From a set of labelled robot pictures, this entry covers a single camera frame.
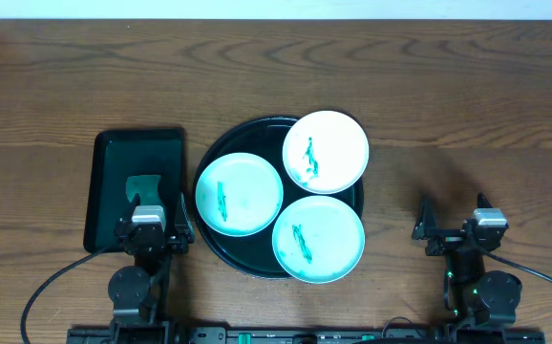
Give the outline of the green scrubbing sponge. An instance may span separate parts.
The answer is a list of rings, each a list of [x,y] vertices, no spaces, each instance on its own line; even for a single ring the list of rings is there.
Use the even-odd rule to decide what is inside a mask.
[[[159,196],[161,175],[137,175],[127,178],[125,191],[131,203],[139,195],[139,205],[160,205],[163,202]]]

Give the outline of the light green plate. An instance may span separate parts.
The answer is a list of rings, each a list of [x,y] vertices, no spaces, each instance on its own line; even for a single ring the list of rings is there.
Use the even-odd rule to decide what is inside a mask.
[[[357,213],[330,196],[308,196],[290,204],[272,231],[277,262],[290,276],[310,284],[334,282],[350,273],[365,241]]]
[[[201,172],[195,203],[201,219],[231,237],[256,234],[274,221],[284,200],[282,179],[264,158],[231,153]]]

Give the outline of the light green plate front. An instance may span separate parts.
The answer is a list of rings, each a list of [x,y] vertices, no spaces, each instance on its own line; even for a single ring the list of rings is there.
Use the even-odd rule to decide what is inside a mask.
[[[308,196],[290,204],[272,231],[277,262],[290,276],[310,284],[334,282],[350,273],[365,241],[357,213],[330,196]]]

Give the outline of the white plate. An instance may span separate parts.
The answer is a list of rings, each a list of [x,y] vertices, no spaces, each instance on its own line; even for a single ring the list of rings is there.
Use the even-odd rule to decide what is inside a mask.
[[[304,190],[328,195],[358,182],[370,157],[368,137],[352,117],[323,110],[297,120],[283,143],[288,176]]]

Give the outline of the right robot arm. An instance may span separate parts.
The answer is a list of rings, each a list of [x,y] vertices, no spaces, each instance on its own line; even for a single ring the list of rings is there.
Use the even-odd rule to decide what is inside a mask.
[[[450,343],[505,341],[505,328],[516,321],[521,281],[513,274],[485,269],[483,258],[500,247],[509,228],[498,208],[479,193],[472,217],[459,228],[438,225],[433,200],[420,201],[412,238],[427,243],[425,254],[445,258],[444,306],[455,319],[434,331]]]

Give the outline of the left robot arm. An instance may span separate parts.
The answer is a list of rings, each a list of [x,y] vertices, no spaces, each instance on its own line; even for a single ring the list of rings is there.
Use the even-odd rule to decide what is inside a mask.
[[[185,199],[175,204],[174,222],[169,228],[161,219],[161,206],[140,203],[135,195],[115,227],[118,246],[134,257],[134,264],[119,269],[110,279],[113,302],[110,339],[113,343],[183,344],[189,331],[167,314],[171,263],[186,254],[196,236]]]

